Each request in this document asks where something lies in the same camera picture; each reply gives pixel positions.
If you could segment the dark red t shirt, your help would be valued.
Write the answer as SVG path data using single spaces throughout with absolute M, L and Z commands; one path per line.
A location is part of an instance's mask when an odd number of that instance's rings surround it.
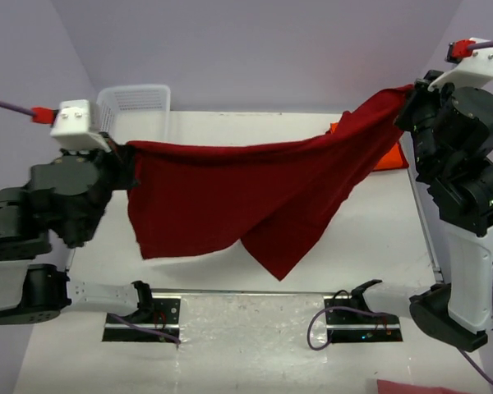
M 131 142 L 136 187 L 127 212 L 143 259 L 190 257 L 241 242 L 285 278 L 341 204 L 398 143 L 410 85 L 344 112 L 334 131 L 251 146 Z

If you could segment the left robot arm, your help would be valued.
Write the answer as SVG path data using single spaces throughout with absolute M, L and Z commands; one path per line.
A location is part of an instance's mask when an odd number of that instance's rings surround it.
M 153 316 L 150 286 L 73 281 L 35 259 L 52 250 L 54 232 L 74 250 L 94 238 L 113 193 L 137 186 L 136 151 L 103 133 L 107 149 L 63 149 L 34 165 L 20 187 L 0 190 L 0 325 L 47 322 L 71 311 L 101 312 L 143 323 Z

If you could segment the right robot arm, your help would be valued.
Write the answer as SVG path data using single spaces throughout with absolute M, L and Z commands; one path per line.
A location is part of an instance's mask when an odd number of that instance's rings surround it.
M 449 246 L 451 279 L 427 289 L 380 280 L 352 290 L 351 315 L 410 318 L 427 336 L 472 352 L 493 329 L 493 94 L 472 83 L 417 80 L 396 126 L 412 137 L 417 180 L 428 187 Z

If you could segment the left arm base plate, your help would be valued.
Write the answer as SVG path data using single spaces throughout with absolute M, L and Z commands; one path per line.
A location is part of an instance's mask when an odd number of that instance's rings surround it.
M 180 344 L 181 296 L 153 294 L 153 309 L 142 315 L 124 317 L 121 323 L 111 315 L 105 319 L 102 341 L 115 343 Z

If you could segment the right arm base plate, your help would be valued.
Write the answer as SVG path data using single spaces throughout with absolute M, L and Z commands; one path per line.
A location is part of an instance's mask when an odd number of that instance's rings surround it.
M 333 344 L 403 340 L 399 318 L 393 315 L 373 317 L 336 309 L 325 313 L 325 321 Z

